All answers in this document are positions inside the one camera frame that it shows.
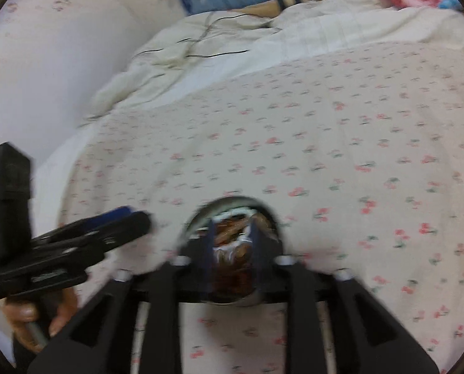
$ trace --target white comforter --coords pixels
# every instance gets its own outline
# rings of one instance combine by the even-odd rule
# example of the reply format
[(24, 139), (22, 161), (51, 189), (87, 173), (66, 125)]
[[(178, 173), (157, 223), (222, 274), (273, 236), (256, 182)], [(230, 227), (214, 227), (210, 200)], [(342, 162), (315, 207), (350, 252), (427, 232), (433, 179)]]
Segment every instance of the white comforter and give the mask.
[[(151, 103), (153, 107), (159, 104), (155, 98), (183, 76), (192, 78), (196, 68), (200, 68), (196, 78), (206, 79), (199, 80), (202, 86), (282, 61), (361, 44), (408, 41), (464, 48), (460, 13), (386, 7), (381, 0), (323, 0), (295, 5), (274, 19), (226, 11), (185, 18), (142, 46), (126, 72), (94, 96), (90, 118), (106, 114), (115, 105)], [(229, 55), (232, 52), (242, 53)], [(217, 66), (203, 59), (223, 54), (225, 59)]]
[[(352, 268), (440, 368), (464, 350), (464, 53), (344, 49), (168, 106), (117, 108), (100, 124), (75, 164), (63, 222), (131, 205), (158, 229), (95, 266), (83, 299), (116, 268), (154, 269), (200, 205), (241, 194), (274, 210), (286, 247), (313, 269)], [(226, 370), (222, 345), (244, 372), (281, 367), (275, 310), (184, 309), (185, 372)]]
[[(111, 111), (105, 119), (109, 122), (109, 117), (125, 108), (160, 107), (224, 79), (361, 44), (412, 41), (464, 49), (461, 14), (384, 7), (379, 0), (324, 0), (291, 7), (273, 20), (230, 12), (188, 17), (139, 49), (126, 72), (96, 94), (89, 121)], [(56, 226), (73, 164), (101, 125), (90, 122), (38, 170), (33, 203), (36, 233)], [(450, 328), (444, 336), (449, 336)], [(449, 367), (462, 347), (459, 342), (454, 348), (444, 343), (445, 358), (437, 361)]]

